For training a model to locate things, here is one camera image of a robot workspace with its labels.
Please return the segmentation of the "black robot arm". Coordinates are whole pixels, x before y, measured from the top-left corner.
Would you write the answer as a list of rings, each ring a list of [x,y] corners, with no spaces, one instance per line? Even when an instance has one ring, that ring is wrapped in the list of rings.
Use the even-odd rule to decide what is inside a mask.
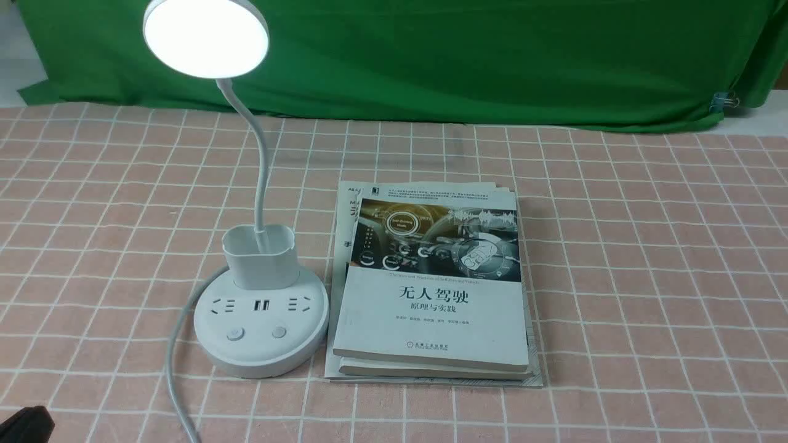
[[[1,424],[1,442],[48,442],[54,429],[47,407],[23,407]]]

